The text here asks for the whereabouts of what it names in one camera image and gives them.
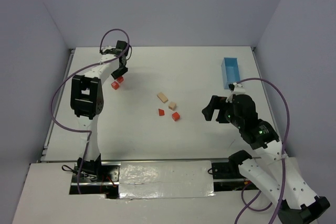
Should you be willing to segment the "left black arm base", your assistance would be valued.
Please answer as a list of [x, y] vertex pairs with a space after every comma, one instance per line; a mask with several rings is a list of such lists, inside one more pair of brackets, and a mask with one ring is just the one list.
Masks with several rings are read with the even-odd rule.
[[79, 166], [63, 164], [63, 172], [71, 174], [70, 195], [104, 195], [108, 199], [119, 198], [120, 165], [102, 165], [98, 173], [81, 170]]

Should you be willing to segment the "natural wood cube with windows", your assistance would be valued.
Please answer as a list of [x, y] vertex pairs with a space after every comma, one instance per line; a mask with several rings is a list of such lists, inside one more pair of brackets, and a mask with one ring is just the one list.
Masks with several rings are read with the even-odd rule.
[[172, 111], [175, 111], [175, 109], [176, 109], [176, 103], [175, 102], [170, 102], [169, 103], [169, 109], [172, 110]]

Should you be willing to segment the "red cube with window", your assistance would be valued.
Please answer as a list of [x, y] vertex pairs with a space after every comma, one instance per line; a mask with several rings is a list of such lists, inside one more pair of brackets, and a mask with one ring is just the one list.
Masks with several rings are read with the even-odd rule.
[[117, 82], [112, 82], [111, 83], [111, 87], [114, 89], [114, 90], [117, 90], [120, 86]]

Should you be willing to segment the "blue plastic box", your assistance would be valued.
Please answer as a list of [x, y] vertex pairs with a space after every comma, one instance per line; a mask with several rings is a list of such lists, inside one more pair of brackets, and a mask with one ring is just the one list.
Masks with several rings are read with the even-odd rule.
[[223, 86], [225, 90], [229, 85], [240, 81], [238, 61], [236, 58], [224, 58], [221, 64]]

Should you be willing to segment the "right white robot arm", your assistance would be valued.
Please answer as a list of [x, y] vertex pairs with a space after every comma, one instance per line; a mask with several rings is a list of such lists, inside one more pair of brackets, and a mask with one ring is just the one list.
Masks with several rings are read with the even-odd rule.
[[230, 123], [238, 129], [242, 139], [267, 165], [263, 170], [246, 151], [232, 154], [228, 160], [232, 169], [251, 181], [275, 205], [282, 223], [311, 223], [329, 207], [324, 196], [318, 196], [301, 177], [288, 156], [283, 143], [270, 123], [260, 119], [252, 98], [246, 94], [226, 97], [212, 96], [202, 110], [206, 121], [211, 121], [218, 110], [216, 121]]

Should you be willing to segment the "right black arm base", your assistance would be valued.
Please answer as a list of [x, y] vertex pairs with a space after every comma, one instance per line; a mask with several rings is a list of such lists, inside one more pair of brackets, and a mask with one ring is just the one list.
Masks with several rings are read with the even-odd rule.
[[212, 163], [207, 170], [213, 178], [214, 191], [241, 191], [250, 181], [243, 177], [231, 161]]

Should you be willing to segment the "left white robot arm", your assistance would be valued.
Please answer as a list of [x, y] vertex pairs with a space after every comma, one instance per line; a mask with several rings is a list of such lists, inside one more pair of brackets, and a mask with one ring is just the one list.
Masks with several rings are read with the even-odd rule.
[[112, 88], [119, 88], [128, 72], [128, 43], [117, 41], [116, 46], [100, 50], [100, 63], [85, 74], [76, 74], [71, 80], [70, 107], [78, 118], [79, 130], [83, 131], [83, 151], [77, 160], [81, 171], [93, 176], [101, 174], [101, 153], [98, 147], [98, 117], [104, 107], [104, 82], [113, 78]]

